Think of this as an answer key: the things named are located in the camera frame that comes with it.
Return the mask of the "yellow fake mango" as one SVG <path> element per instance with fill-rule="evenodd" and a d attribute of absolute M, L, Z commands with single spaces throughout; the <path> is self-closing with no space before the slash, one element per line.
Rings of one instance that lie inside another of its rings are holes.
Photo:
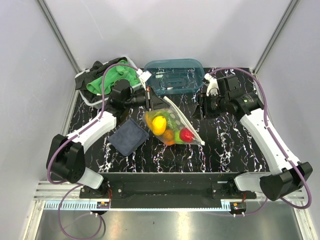
<path fill-rule="evenodd" d="M 156 136 L 162 135 L 167 128 L 167 120 L 164 116 L 156 116 L 152 121 L 152 132 Z"/>

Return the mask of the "polka dot zip top bag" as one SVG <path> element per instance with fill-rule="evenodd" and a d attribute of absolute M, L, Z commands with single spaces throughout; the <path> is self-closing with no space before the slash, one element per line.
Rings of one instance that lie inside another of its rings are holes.
<path fill-rule="evenodd" d="M 163 98 L 168 107 L 146 111 L 143 122 L 153 135 L 167 146 L 205 145 L 183 112 L 168 97 Z"/>

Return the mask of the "red fake apple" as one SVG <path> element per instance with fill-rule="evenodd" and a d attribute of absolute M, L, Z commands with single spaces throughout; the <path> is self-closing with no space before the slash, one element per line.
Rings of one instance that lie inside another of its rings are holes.
<path fill-rule="evenodd" d="M 184 127 L 179 132 L 179 138 L 185 143 L 192 143 L 195 135 L 188 128 Z"/>

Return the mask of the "green fake wrinkled fruit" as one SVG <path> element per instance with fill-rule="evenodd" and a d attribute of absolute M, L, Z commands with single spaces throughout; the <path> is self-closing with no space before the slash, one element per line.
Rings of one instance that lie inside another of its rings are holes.
<path fill-rule="evenodd" d="M 174 142 L 175 144 L 184 144 L 184 141 L 180 138 L 180 130 L 174 132 Z"/>

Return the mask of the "green fake grape bunch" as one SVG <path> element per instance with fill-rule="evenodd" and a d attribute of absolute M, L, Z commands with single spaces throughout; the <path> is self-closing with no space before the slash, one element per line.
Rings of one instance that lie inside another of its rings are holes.
<path fill-rule="evenodd" d="M 166 119 L 167 128 L 177 129 L 181 122 L 178 120 L 178 116 L 173 112 L 168 111 L 160 111 L 159 113 Z"/>

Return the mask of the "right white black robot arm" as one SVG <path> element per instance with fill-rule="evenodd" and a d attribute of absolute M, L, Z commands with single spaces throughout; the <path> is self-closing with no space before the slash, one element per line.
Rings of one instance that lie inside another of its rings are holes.
<path fill-rule="evenodd" d="M 309 162 L 301 162 L 269 121 L 267 106 L 255 93 L 246 93 L 235 75 L 214 78 L 205 74 L 206 93 L 201 93 L 193 116 L 213 119 L 222 113 L 233 115 L 253 137 L 261 150 L 268 172 L 245 172 L 227 185 L 228 195 L 239 198 L 245 191 L 263 193 L 269 200 L 283 199 L 301 189 L 313 172 Z"/>

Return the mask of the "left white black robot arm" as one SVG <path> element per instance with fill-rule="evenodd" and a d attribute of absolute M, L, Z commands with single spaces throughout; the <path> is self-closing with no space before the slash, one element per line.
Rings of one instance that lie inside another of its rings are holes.
<path fill-rule="evenodd" d="M 54 183 L 51 178 L 54 174 L 60 177 L 60 184 L 87 186 L 95 197 L 103 198 L 108 186 L 102 175 L 86 167 L 85 153 L 100 137 L 122 124 L 135 106 L 153 111 L 168 108 L 169 104 L 152 87 L 134 91 L 127 80 L 117 81 L 95 118 L 69 135 L 57 134 L 52 139 L 46 163 L 49 182 Z"/>

